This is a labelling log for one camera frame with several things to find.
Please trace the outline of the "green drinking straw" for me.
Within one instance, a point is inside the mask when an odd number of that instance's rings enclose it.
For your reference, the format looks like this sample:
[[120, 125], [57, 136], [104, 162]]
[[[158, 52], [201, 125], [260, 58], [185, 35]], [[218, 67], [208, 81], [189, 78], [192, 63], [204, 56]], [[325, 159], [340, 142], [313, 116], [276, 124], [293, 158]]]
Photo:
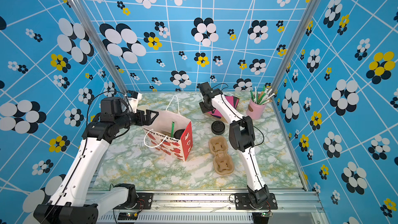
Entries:
[[175, 122], [172, 122], [171, 135], [170, 135], [171, 138], [174, 137], [174, 129], [175, 129]]

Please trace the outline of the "red white gift bag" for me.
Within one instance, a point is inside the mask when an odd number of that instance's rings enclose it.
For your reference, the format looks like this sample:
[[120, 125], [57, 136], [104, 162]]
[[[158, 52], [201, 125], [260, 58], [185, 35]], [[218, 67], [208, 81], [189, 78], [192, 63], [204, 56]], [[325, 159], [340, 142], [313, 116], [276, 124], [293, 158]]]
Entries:
[[[168, 156], [181, 161], [187, 161], [193, 147], [192, 121], [180, 113], [179, 99], [173, 96], [170, 103], [177, 103], [177, 111], [171, 112], [167, 107], [158, 111], [159, 115], [151, 125], [143, 126], [145, 132], [144, 145], [156, 149]], [[185, 129], [180, 140], [171, 138], [172, 122], [175, 122], [175, 131]]]

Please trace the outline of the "black coffee cup lid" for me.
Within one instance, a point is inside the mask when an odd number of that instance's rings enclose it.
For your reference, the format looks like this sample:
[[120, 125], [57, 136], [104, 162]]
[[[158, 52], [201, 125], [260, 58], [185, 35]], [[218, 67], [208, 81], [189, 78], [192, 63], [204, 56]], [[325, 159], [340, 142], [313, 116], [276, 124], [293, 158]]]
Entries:
[[175, 131], [174, 138], [177, 140], [180, 140], [184, 132], [185, 132], [185, 129], [179, 129], [179, 130]]

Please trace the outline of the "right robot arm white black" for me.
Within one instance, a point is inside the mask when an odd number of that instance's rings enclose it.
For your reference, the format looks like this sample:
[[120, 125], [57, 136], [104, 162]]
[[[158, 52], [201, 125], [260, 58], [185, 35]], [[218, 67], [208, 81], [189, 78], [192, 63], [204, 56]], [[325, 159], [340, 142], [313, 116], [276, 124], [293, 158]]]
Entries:
[[200, 108], [203, 113], [218, 110], [229, 124], [229, 141], [240, 156], [247, 176], [247, 188], [251, 205], [259, 209], [270, 208], [269, 189], [261, 175], [255, 155], [255, 126], [249, 116], [239, 113], [226, 99], [221, 89], [209, 83], [199, 85], [202, 94]]

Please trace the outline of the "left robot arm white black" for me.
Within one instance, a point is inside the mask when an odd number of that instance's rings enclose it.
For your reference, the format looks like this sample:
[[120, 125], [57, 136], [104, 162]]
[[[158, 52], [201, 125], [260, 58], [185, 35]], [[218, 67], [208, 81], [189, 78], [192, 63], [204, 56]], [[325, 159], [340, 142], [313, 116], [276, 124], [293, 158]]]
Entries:
[[124, 97], [105, 97], [101, 111], [86, 125], [80, 149], [63, 181], [47, 203], [36, 207], [33, 217], [41, 224], [95, 224], [117, 206], [142, 210], [134, 184], [116, 184], [101, 197], [87, 201], [91, 180], [113, 140], [131, 126], [151, 125], [159, 116], [152, 110], [138, 110], [142, 95], [129, 91]]

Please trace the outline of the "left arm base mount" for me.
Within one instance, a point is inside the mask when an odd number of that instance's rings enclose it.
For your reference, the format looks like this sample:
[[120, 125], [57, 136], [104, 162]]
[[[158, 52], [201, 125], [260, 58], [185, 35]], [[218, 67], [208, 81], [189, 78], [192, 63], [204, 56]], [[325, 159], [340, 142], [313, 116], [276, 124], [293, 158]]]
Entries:
[[121, 205], [118, 205], [114, 208], [114, 210], [147, 210], [151, 209], [153, 203], [153, 193], [149, 192], [138, 192], [136, 197], [132, 202], [126, 202]]

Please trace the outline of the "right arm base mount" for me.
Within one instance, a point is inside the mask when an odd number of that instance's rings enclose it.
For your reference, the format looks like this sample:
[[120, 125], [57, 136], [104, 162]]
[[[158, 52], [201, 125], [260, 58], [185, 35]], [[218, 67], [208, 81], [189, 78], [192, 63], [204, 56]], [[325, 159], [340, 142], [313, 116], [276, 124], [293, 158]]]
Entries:
[[278, 204], [273, 193], [269, 194], [269, 197], [265, 201], [260, 201], [249, 193], [235, 193], [233, 195], [232, 202], [235, 204], [237, 210], [277, 210]]

